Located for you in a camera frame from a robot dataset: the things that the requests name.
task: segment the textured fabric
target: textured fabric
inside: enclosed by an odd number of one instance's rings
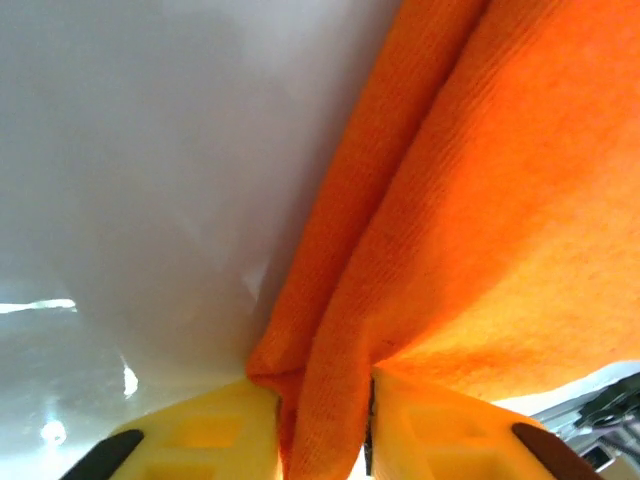
[[[289,479],[372,368],[483,399],[640,358],[640,2],[406,0],[248,363]]]

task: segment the cloth fold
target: cloth fold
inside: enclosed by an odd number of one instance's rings
[[[247,366],[342,480],[372,368],[493,400],[640,357],[640,4],[406,0]]]

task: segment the black strip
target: black strip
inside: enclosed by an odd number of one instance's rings
[[[108,480],[144,438],[140,430],[127,430],[97,443],[60,480]]]
[[[609,456],[609,453],[607,453],[600,445],[596,445],[588,452],[583,453],[581,457],[584,458],[584,460],[591,465],[591,468],[596,472],[613,460],[613,458]]]
[[[553,433],[526,423],[516,423],[511,431],[557,480],[602,480]]]
[[[375,402],[375,385],[371,380],[369,391],[369,420],[367,421],[367,434],[364,440],[364,462],[367,475],[371,475],[373,469],[373,437],[371,435],[371,422],[373,421],[373,405]]]

